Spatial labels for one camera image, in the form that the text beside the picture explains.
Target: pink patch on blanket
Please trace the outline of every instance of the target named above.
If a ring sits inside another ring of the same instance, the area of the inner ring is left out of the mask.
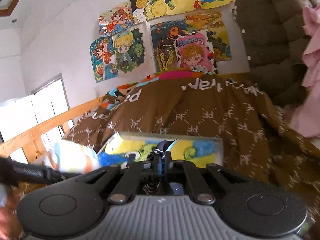
[[[173,70],[169,72],[164,72],[160,75],[159,79],[178,79],[178,78],[185,78],[185,77],[192,77],[192,72],[189,71],[181,71],[181,70]]]

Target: ribbed gray surface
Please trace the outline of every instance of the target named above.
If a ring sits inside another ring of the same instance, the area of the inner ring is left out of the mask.
[[[188,196],[137,196],[129,204],[112,207],[105,219],[91,232],[71,239],[254,240],[257,238],[234,231],[220,219],[212,207],[195,204]],[[27,240],[39,239],[29,236]],[[281,240],[301,239],[292,235]]]

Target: pink poster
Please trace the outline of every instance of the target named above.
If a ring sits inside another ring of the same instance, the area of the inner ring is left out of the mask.
[[[179,35],[174,47],[180,67],[201,72],[216,72],[212,43],[208,41],[207,30]]]

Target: bed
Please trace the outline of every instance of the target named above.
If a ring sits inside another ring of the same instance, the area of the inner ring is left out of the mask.
[[[81,114],[64,139],[96,152],[117,131],[221,137],[225,167],[297,193],[319,215],[320,150],[285,125],[247,73],[148,76],[1,144],[0,154],[9,156],[22,147],[32,162],[44,153],[41,134]]]

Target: wooden bed frame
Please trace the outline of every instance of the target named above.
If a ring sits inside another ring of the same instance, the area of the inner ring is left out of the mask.
[[[224,79],[232,78],[234,81],[244,81],[250,79],[250,73],[234,73],[220,75]],[[99,106],[102,102],[102,97],[76,106],[67,112],[59,114],[37,126],[19,134],[11,140],[0,144],[0,156],[9,157],[11,153],[22,147],[22,150],[28,160],[28,163],[35,161],[39,156],[46,152],[42,143],[41,135],[51,129],[60,126],[64,133],[69,131],[68,121],[88,112],[90,109]]]

